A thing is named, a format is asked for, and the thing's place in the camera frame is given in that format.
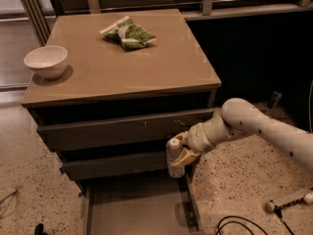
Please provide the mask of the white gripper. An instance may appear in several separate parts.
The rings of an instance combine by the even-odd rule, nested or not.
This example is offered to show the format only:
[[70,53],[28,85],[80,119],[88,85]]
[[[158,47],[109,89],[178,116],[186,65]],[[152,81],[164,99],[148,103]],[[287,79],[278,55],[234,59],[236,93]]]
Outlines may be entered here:
[[175,138],[182,145],[188,145],[190,149],[183,148],[171,165],[174,167],[189,165],[201,154],[206,154],[213,150],[215,146],[209,140],[209,130],[210,125],[207,122],[200,122],[192,126],[188,132],[180,132],[175,135]]

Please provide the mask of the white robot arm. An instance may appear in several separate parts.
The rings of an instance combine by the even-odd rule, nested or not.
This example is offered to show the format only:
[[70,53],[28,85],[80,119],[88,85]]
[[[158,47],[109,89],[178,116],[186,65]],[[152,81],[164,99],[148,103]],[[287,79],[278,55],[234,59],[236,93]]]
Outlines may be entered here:
[[176,138],[185,148],[170,165],[184,166],[207,154],[219,144],[255,134],[313,172],[313,134],[261,113],[253,104],[241,99],[227,100],[221,112],[210,120],[193,125]]

